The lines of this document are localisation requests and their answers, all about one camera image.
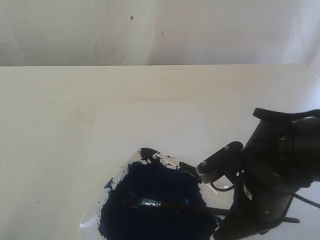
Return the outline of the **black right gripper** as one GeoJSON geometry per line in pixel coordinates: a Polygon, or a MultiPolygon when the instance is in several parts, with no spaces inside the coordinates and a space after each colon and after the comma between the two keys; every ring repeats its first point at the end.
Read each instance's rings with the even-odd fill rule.
{"type": "MultiPolygon", "coordinates": [[[[319,118],[320,110],[285,113],[257,107],[252,115],[260,120],[300,120],[319,118]]],[[[293,195],[313,181],[294,157],[293,137],[292,122],[259,122],[241,154],[244,173],[216,237],[264,234],[284,221],[293,195]]]]}

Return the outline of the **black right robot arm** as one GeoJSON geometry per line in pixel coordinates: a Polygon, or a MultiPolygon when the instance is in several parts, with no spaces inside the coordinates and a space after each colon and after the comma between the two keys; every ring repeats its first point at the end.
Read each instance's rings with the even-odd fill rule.
{"type": "Polygon", "coordinates": [[[237,156],[241,173],[216,240],[265,234],[287,215],[297,191],[320,180],[320,112],[256,108],[259,124],[237,156]]]}

